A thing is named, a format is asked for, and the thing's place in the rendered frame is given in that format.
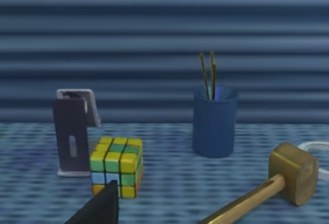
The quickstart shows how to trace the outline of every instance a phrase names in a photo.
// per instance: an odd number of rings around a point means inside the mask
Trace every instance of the cylindrical container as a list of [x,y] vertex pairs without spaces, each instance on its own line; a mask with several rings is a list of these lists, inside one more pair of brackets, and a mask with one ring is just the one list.
[[204,87],[195,90],[192,147],[196,153],[223,158],[233,152],[238,98],[237,91],[226,86],[216,86],[214,100],[208,100]]

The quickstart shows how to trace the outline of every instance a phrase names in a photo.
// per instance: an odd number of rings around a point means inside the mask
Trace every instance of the table surface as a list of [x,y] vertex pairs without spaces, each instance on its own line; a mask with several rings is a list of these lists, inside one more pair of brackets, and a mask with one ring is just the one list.
[[[268,155],[281,142],[328,140],[328,125],[238,124],[234,153],[202,158],[191,149],[191,124],[105,124],[100,136],[140,137],[144,175],[136,199],[120,200],[120,224],[197,223],[267,177]],[[0,124],[0,223],[64,223],[91,197],[90,178],[60,178],[53,124]],[[328,153],[317,153],[329,165]],[[273,197],[237,223],[328,223],[329,182],[294,207]]]

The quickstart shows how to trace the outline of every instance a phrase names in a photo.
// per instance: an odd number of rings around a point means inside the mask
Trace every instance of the cup rim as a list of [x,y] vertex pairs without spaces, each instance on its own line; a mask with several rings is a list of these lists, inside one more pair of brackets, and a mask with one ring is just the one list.
[[198,98],[199,98],[200,100],[202,100],[202,101],[211,102],[211,103],[227,103],[227,102],[231,102],[231,101],[237,100],[237,99],[239,98],[239,93],[238,93],[237,90],[236,90],[235,88],[233,88],[233,87],[230,87],[230,86],[227,86],[227,85],[221,85],[221,84],[216,85],[216,87],[224,87],[224,88],[226,88],[226,89],[230,89],[230,90],[233,91],[234,96],[233,96],[232,98],[229,98],[229,99],[226,99],[226,100],[218,100],[218,101],[216,101],[216,100],[208,100],[208,99],[206,98],[206,95],[203,96],[203,95],[200,93],[200,90],[201,90],[201,89],[203,89],[203,90],[205,89],[204,86],[198,86],[197,88],[195,88],[195,90],[194,90],[194,96],[195,96],[195,97],[198,97]]

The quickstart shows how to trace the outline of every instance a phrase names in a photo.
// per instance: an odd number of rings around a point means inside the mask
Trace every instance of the white ring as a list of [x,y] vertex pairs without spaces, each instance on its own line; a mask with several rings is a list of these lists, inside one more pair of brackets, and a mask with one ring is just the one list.
[[[322,142],[322,141],[305,142],[300,144],[298,148],[307,152],[309,152],[310,150],[329,151],[329,142]],[[329,181],[329,171],[319,168],[318,178],[325,181]]]

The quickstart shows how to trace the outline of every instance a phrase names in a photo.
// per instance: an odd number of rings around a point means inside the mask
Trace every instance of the mallet head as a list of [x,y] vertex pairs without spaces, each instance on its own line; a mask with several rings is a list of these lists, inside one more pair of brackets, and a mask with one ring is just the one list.
[[285,179],[281,194],[300,206],[313,195],[317,186],[319,163],[315,156],[290,143],[277,146],[269,157],[269,178],[280,174]]

